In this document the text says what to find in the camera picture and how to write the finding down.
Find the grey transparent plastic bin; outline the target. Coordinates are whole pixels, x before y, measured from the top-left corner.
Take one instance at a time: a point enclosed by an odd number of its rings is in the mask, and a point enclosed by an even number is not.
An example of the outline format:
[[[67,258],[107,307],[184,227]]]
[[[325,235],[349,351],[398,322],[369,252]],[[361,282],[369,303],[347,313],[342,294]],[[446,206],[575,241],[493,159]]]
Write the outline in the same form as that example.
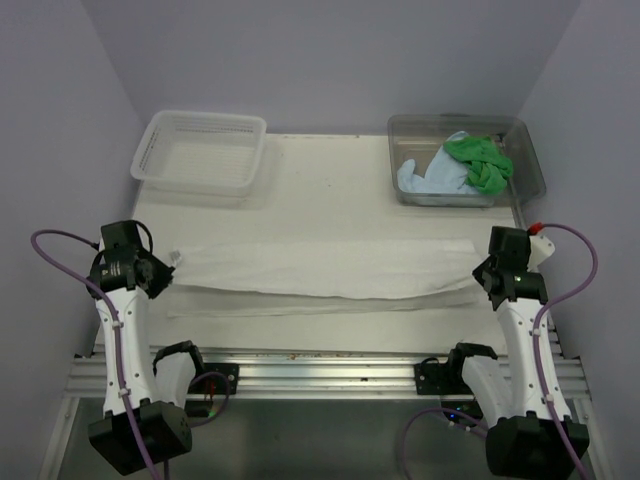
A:
[[[526,125],[509,116],[440,114],[395,115],[387,124],[392,184],[398,200],[425,207],[489,208],[542,197],[546,185]],[[395,169],[413,156],[422,175],[440,146],[464,136],[490,136],[509,157],[514,173],[499,195],[407,195],[396,184]]]

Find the light blue towel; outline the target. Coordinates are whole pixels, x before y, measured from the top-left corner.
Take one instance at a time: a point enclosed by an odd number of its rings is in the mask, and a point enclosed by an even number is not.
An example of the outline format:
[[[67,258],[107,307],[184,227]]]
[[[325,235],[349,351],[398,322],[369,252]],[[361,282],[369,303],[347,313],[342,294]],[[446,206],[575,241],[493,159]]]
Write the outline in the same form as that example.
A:
[[[468,169],[440,146],[424,174],[419,175],[413,156],[395,169],[396,184],[407,195],[479,195],[478,189],[467,183]]]

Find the aluminium mounting rail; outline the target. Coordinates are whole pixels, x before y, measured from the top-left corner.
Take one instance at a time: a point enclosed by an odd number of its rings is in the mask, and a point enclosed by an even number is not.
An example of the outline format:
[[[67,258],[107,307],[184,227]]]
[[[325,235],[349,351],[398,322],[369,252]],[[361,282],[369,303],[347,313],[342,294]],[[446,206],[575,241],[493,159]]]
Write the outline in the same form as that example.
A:
[[[565,398],[590,399],[580,360],[565,359],[552,333],[552,351]],[[257,351],[201,348],[205,362],[239,366],[238,399],[409,400],[417,397],[414,364],[435,354]],[[65,397],[103,398],[107,386],[104,345],[72,361]]]

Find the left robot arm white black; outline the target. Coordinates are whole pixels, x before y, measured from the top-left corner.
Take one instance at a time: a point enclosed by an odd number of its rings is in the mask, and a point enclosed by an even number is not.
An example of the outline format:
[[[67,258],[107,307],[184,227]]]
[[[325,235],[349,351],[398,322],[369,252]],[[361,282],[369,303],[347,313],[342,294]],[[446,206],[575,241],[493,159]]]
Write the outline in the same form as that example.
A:
[[[152,354],[146,329],[149,303],[172,283],[173,272],[132,247],[103,250],[90,271],[104,335],[107,388],[103,417],[90,424],[89,441],[123,476],[192,449],[186,394],[205,386],[208,369],[190,341]]]

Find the white plastic basket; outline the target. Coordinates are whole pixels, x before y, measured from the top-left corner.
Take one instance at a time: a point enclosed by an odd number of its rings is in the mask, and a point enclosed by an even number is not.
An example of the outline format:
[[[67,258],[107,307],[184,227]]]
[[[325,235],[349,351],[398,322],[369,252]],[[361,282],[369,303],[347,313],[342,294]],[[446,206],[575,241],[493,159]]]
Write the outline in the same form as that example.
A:
[[[266,130],[257,116],[162,110],[147,126],[130,174],[149,188],[245,197],[262,161]]]

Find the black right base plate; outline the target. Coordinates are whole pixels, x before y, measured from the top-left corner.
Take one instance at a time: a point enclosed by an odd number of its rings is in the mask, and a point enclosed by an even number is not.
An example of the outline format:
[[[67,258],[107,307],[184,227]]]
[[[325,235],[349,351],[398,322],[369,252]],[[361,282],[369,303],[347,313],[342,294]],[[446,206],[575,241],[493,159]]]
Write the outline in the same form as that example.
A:
[[[471,395],[471,389],[454,375],[447,362],[436,357],[426,358],[413,365],[416,393],[421,396]]]

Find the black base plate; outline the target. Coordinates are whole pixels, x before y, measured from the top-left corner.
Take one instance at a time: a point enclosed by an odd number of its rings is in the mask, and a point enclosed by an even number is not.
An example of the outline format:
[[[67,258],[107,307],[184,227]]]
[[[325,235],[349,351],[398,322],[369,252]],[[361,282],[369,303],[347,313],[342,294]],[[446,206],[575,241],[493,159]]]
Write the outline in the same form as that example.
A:
[[[471,395],[471,389],[454,375],[447,362],[436,357],[426,358],[413,365],[416,393],[421,396]]]
[[[191,381],[188,393],[192,395],[235,395],[240,379],[237,363],[206,363],[204,370]]]

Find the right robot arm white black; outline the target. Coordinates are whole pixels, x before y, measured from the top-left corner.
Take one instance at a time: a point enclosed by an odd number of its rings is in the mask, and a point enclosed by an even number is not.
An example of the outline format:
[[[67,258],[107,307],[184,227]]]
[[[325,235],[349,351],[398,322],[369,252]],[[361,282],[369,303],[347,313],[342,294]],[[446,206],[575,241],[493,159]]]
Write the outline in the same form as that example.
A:
[[[496,476],[567,479],[586,473],[586,426],[575,423],[564,400],[550,351],[547,295],[542,276],[525,260],[491,255],[472,275],[487,292],[505,336],[510,376],[503,377],[488,346],[459,343],[449,353],[445,379],[471,392],[487,424],[485,452]]]

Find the green towel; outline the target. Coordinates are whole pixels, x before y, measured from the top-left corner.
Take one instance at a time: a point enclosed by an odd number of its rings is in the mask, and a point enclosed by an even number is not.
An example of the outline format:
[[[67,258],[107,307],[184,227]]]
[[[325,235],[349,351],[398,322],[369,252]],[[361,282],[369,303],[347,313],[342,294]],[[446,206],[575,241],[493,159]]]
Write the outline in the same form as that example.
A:
[[[499,195],[514,173],[512,160],[490,136],[467,135],[447,140],[444,151],[467,170],[465,183],[483,195]]]

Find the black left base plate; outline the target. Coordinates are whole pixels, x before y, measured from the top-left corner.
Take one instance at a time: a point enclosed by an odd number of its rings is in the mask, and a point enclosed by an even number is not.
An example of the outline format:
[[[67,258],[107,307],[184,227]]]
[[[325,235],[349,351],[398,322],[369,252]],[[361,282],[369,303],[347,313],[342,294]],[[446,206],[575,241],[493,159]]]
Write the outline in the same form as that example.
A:
[[[192,395],[235,395],[240,379],[237,363],[206,363],[204,370],[191,381],[188,393]]]

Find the white towel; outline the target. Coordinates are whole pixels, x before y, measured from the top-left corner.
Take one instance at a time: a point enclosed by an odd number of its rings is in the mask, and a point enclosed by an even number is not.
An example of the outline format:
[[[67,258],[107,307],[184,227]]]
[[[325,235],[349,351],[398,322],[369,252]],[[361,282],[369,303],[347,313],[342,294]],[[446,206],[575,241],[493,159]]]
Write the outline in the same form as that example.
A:
[[[181,247],[170,318],[412,311],[476,301],[468,239]]]

